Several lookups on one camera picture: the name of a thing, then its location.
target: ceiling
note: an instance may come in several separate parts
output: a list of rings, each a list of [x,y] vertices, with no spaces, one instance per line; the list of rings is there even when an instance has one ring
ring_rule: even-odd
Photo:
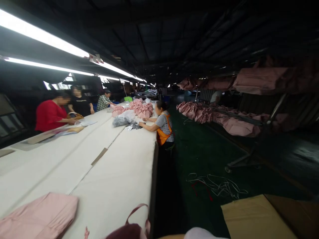
[[[11,2],[148,82],[232,74],[266,54],[319,53],[319,21],[307,1],[302,6],[253,0]]]

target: hair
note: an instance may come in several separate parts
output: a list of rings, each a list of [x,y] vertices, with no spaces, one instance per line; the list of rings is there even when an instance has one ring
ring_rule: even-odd
[[[157,101],[156,102],[156,106],[159,109],[162,108],[164,111],[167,110],[167,104],[165,102],[163,102],[163,101]]]
[[[72,86],[71,86],[71,91],[72,91],[72,93],[73,93],[73,89],[77,89],[77,90],[79,90],[79,91],[82,91],[82,87],[81,87],[81,86],[72,85]]]
[[[70,99],[71,98],[71,96],[69,94],[65,93],[65,92],[56,91],[54,93],[54,98],[58,98],[58,97],[62,97],[63,99]]]

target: pink jacket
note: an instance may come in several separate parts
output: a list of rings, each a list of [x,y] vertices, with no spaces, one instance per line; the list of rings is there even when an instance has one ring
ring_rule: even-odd
[[[78,198],[48,193],[0,220],[1,239],[55,239],[74,219]]]

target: red shirt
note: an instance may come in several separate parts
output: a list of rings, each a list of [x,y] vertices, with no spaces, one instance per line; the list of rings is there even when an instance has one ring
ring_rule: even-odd
[[[51,129],[59,128],[66,123],[57,122],[65,119],[66,110],[58,106],[54,101],[43,101],[37,107],[37,125],[36,130],[45,132]]]

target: rack wheel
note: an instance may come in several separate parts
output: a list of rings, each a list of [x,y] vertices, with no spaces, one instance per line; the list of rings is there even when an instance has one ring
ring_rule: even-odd
[[[225,167],[225,171],[226,171],[227,173],[231,173],[231,172],[232,172],[232,170],[230,170],[227,166]]]

